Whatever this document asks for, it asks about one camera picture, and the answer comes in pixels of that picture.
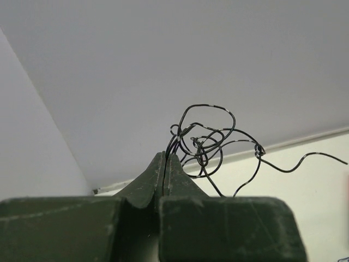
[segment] dark green plastic part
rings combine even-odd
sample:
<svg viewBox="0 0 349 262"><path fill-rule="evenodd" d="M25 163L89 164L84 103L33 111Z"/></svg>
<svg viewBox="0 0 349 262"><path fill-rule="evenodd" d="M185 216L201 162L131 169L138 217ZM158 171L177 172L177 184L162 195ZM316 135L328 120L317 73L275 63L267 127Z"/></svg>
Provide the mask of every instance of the dark green plastic part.
<svg viewBox="0 0 349 262"><path fill-rule="evenodd" d="M0 261L306 261L282 201L210 198L164 152L112 197L3 201L0 232Z"/></svg>

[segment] black wire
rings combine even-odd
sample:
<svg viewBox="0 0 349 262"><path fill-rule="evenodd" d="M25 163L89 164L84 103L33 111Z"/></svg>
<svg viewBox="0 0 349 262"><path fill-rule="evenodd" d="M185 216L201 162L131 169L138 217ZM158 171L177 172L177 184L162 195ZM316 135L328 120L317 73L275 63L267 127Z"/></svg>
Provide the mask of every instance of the black wire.
<svg viewBox="0 0 349 262"><path fill-rule="evenodd" d="M214 129L211 127L207 127L207 126L203 125L202 123L193 122L190 125L188 125L186 128L182 129L182 124L183 124L183 121L185 119L186 114L188 113L188 111L190 109L195 108L195 107L211 107L211 108L217 108L217 109L226 111L232 118L232 127ZM289 170L281 169L281 168L275 166L274 164L270 163L269 161L262 159L262 157L266 154L266 151L264 150L263 146L261 144L259 144L257 142L257 140L254 139L250 134L246 133L245 131L236 129L235 125L236 125L236 119L235 119L235 116L233 115L233 113L230 112L229 110L223 108L222 106L209 105L209 104L196 104L196 105L189 106L184 111L183 116L180 119L180 122L178 124L173 124L170 127L170 133L172 134L172 138L171 138L171 140L167 146L167 149L166 149L166 154L165 154L166 160L168 160L170 154L177 154L177 151L180 149L184 153L183 158L180 160L182 167L185 166L188 162L193 161L193 160L196 160L201 167L198 175L196 175L196 176L188 175L188 176L191 178L206 177L221 197L224 197L224 195L221 193L221 191L219 191L218 187L213 182L213 180L210 178L210 176L212 176L214 173L216 173L222 165L222 162L223 162L223 150L222 150L222 148L229 145L229 144L235 143L235 142L253 143L255 145L254 146L255 157L258 159L258 164L257 164L257 168L256 168L254 174L251 176L251 178L249 180L247 180L245 183L243 183L241 186L238 187L238 189L234 192L233 197L235 197L236 194L244 186L249 184L256 177L262 162L268 164L272 168L274 168L280 172L283 172L283 173L291 173L291 172L295 171L296 169L299 168L299 166L301 165L301 163L303 162L303 160L306 157L311 156L313 154L319 154L319 155L326 156L326 157L332 158L334 160L337 160L337 161L341 162L342 164L346 164L346 165L348 164L347 162L345 162L337 157L334 157L330 154L321 153L321 152L311 152L311 153L307 153L306 155L304 155L300 159L300 161L296 164L296 166L294 166L292 169L289 169ZM206 129L206 130L209 130L211 132L208 135L191 137L190 139L192 140L192 146L195 150L195 151L192 151L185 143L184 137L187 136L196 126L199 126L199 127ZM226 142L223 144L223 142L226 141L228 139L228 137L233 132L241 133L241 134L247 136L249 139L232 140L232 141L229 141L229 142ZM213 138L213 135L215 135L215 134L219 134L221 136L221 139L217 140L217 139ZM205 145L205 143L207 141L210 141L212 143L209 145ZM219 153L219 162L218 162L216 168L213 171L211 171L210 173L208 173L206 170L206 167L208 166L209 161L213 157L215 157L218 153Z"/></svg>

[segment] gray surface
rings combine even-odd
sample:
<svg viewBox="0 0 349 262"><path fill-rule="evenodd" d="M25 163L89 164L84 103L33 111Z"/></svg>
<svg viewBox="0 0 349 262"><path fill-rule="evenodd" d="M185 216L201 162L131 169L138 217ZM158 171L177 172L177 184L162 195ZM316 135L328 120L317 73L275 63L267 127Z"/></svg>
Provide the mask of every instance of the gray surface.
<svg viewBox="0 0 349 262"><path fill-rule="evenodd" d="M21 0L1 1L0 25L97 187L140 174L192 103L229 108L266 145L347 126L348 12L348 0Z"/></svg>
<svg viewBox="0 0 349 262"><path fill-rule="evenodd" d="M64 195L92 189L0 30L0 201Z"/></svg>

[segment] cable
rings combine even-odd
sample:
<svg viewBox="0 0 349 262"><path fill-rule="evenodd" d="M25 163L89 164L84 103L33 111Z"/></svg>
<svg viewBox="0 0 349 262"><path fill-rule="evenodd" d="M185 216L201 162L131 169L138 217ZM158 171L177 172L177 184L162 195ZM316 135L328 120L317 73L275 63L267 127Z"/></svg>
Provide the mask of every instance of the cable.
<svg viewBox="0 0 349 262"><path fill-rule="evenodd" d="M187 127L185 127L184 129L182 129L182 124L183 121L188 113L188 111L192 108L197 108L197 107L210 107L210 108L217 108L220 110L223 110L225 112L227 112L230 117L232 118L232 124L230 128L220 128L220 129L214 129L212 127L207 127L205 125L203 125L202 123L198 123L198 122L193 122L190 125L188 125ZM236 129L236 119L235 116L233 115L232 112L230 112L229 110L227 110L226 108L223 108L222 106L218 106L218 105L209 105L209 104L195 104L195 105L191 105L189 106L183 113L180 121L178 124L173 124L170 127L170 133L172 135L172 138L167 146L166 149L166 160L168 160L170 154L177 154L178 150L181 150L184 153L184 157L180 160L182 167L185 166L188 162L196 160L198 162L198 164L200 165L201 169L198 175L193 176L193 175L188 175L191 178L202 178L202 177L206 177L208 179L208 181L211 183L211 185L214 187L214 189L217 191L217 193L221 196L224 197L224 195L221 193L221 191L219 191L219 188L216 186L216 184L213 182L213 180L210 178L210 176L212 176L214 173L216 173L219 168L221 167L222 163L223 163L223 147L230 145L232 143L235 142L249 142L254 144L254 149L255 149L255 157L258 159L258 163L257 163L257 168L254 172L254 174L251 176L251 178L246 181L245 183L243 183L241 186L238 187L238 189L236 189L236 191L233 194L233 197L236 196L236 194L247 184L249 184L257 175L261 163L265 163L269 166L271 166L272 168L283 172L283 173L291 173L294 172L296 169L299 168L299 166L302 164L303 160L311 155L314 154L319 154L325 157L329 157L332 158L342 164L347 165L348 163L337 158L334 157L330 154L326 154L326 153L321 153L321 152L310 152L307 153L306 155L304 155L300 161L292 168L289 170L284 170L281 169L277 166L275 166L274 164L270 163L269 161L266 161L264 159L262 159L262 157L266 154L266 151L264 150L263 146L261 144L259 144L257 142L256 139L254 139L250 134L246 133L245 131L242 131L240 129ZM189 149L189 147L187 146L186 142L184 141L184 138L195 128L195 127L201 127L205 130L210 131L210 133L208 135L201 135L201 136L197 136L197 137L191 137L191 143L192 143L192 147L193 147L193 151L191 149ZM226 141L228 139L228 137L233 133L233 132L237 132L240 134L243 134L245 136L247 136L247 138L249 139L240 139L240 140L232 140L229 142L224 143L224 141ZM220 139L216 139L213 138L214 135L219 135ZM216 168L208 173L206 170L206 167L208 166L209 161L215 157L217 154L219 153L219 163L216 166Z"/></svg>

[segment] ceiling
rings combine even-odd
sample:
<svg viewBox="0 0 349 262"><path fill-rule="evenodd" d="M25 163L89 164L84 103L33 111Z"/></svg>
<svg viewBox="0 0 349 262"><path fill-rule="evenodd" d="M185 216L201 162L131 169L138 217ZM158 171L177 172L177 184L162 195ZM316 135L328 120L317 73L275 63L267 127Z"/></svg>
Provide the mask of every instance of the ceiling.
<svg viewBox="0 0 349 262"><path fill-rule="evenodd" d="M348 0L18 0L0 2L0 25L99 187L140 174L193 103L227 107L266 145L349 126L348 13Z"/></svg>

